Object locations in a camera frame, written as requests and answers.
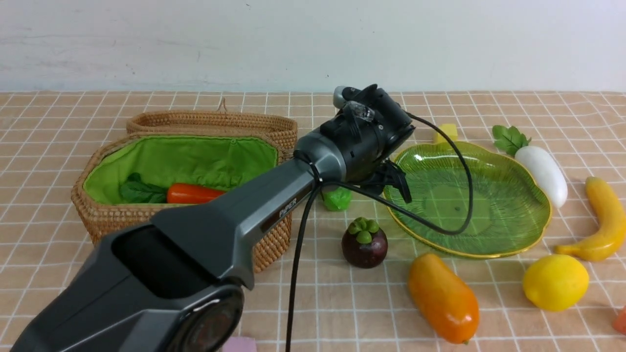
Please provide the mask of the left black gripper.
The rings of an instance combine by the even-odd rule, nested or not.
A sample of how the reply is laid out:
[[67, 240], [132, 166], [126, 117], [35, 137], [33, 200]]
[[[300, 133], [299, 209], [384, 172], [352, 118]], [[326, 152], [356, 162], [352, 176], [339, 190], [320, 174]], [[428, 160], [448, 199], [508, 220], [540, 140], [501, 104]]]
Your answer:
[[391, 186], [400, 192], [405, 203], [413, 201], [405, 173], [389, 159], [382, 161], [369, 178], [358, 182], [357, 186], [376, 196], [380, 196], [385, 187]]

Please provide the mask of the left grey black robot arm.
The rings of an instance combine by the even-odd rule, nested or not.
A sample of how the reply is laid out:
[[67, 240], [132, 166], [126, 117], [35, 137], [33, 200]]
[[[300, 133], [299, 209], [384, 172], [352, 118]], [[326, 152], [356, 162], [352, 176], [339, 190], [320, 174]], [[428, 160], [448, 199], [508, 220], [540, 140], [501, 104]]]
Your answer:
[[253, 248], [313, 188], [384, 186], [379, 165], [413, 133], [376, 85], [335, 90], [335, 118], [294, 157], [212, 202], [164, 209], [107, 235], [69, 286], [25, 328], [14, 352], [215, 352], [253, 288]]

